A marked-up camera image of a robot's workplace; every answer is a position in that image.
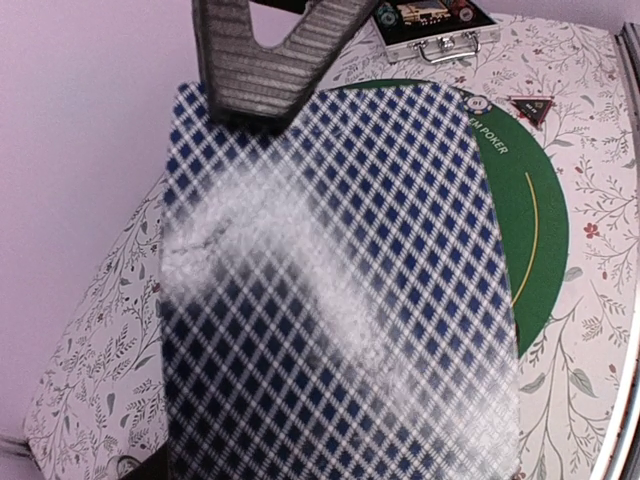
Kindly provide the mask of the black red triangular card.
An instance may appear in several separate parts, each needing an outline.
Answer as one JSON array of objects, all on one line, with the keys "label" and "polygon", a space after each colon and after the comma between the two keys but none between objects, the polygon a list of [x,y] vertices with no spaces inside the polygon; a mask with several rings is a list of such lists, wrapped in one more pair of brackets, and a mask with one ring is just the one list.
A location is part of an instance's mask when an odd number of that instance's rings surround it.
[{"label": "black red triangular card", "polygon": [[540,129],[555,105],[555,98],[553,96],[509,96],[508,102],[534,128]]}]

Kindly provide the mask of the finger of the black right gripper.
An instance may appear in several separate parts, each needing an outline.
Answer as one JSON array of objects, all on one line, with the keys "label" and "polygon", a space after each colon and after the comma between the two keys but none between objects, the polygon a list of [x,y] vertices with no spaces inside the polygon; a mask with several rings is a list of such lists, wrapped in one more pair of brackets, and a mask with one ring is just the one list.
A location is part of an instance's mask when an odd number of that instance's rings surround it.
[{"label": "finger of the black right gripper", "polygon": [[279,44],[266,47],[254,37],[247,1],[194,1],[210,118],[271,128],[290,124],[374,7],[373,1],[314,1]]}]

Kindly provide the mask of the blue white poker chip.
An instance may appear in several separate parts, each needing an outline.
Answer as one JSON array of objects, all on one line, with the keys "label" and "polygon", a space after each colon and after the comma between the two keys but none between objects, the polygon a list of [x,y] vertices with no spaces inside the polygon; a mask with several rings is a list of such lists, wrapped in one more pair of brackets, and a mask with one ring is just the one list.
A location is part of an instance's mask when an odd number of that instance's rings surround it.
[{"label": "blue white poker chip", "polygon": [[473,115],[484,115],[492,109],[492,103],[482,95],[466,96],[464,98],[464,106]]}]

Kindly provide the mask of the deck of playing cards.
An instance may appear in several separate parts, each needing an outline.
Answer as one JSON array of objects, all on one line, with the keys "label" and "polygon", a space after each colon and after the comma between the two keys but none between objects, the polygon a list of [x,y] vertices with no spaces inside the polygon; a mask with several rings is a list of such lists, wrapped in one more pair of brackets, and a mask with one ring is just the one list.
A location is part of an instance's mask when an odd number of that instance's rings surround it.
[{"label": "deck of playing cards", "polygon": [[511,292],[458,91],[323,91],[276,134],[186,83],[166,181],[173,478],[513,476]]}]

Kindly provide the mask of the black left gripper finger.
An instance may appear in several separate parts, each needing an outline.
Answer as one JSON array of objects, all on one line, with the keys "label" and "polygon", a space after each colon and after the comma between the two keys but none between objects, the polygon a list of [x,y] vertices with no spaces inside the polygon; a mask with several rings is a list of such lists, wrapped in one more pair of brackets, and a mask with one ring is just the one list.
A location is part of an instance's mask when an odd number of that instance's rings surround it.
[{"label": "black left gripper finger", "polygon": [[132,471],[121,476],[123,480],[170,480],[170,466],[167,444],[164,443],[156,452],[136,466]]}]

